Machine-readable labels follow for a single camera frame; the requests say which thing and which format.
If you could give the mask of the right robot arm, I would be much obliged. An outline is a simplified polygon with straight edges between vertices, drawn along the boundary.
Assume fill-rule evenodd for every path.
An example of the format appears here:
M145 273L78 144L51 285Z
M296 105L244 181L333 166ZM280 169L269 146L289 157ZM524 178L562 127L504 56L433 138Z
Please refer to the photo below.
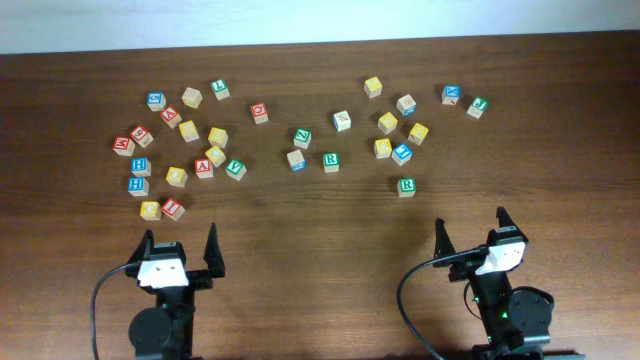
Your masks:
M435 221L435 265L449 269L451 282L465 281L473 292L488 343L472 347L474 359L584 359L575 351L546 353L555 306L551 294L530 286L512 287L508 273L523 263L529 240L507 210L496 210L498 227L484 244L454 249L445 221Z

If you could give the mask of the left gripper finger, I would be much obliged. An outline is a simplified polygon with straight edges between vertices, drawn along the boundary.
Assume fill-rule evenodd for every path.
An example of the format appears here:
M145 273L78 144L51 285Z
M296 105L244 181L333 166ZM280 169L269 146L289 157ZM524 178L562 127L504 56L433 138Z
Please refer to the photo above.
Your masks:
M128 260L129 264L140 263L149 257L151 250L154 246L154 236L151 229L147 229L141 239L141 242L136 247L131 257Z
M211 224L208 233L203 260L207 264L207 269L212 278L223 278L225 276L225 264L218 242L215 223Z

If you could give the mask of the yellow S block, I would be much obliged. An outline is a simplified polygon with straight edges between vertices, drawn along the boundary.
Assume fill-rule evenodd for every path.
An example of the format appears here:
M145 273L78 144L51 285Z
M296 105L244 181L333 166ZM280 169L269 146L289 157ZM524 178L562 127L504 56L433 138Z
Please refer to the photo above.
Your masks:
M387 112L383 114L378 120L378 128L388 135L397 128L398 119L391 113Z
M211 146L218 146L221 149L224 149L227 145L229 136L225 129L212 127L209 135L208 141Z

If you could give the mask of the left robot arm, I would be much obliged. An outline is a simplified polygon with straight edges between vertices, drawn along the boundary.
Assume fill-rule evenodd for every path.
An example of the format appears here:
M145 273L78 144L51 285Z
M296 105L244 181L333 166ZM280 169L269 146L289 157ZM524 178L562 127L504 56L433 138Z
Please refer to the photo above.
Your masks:
M213 281L225 276L215 224L210 227L203 260L204 269L188 270L180 242L157 243L151 230L144 233L125 270L139 288L156 299L155 305L140 311L129 326L137 359L194 357L195 293L212 289Z

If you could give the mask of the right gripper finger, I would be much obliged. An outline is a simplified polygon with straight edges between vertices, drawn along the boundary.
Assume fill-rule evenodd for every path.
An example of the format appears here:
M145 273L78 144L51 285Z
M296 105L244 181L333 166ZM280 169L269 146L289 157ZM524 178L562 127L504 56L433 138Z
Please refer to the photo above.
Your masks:
M498 219L497 231L516 231L518 229L505 207L499 206L496 209L496 218Z
M435 233L434 258L441 259L454 255L456 253L455 248L445 228L445 221L441 218L435 220Z

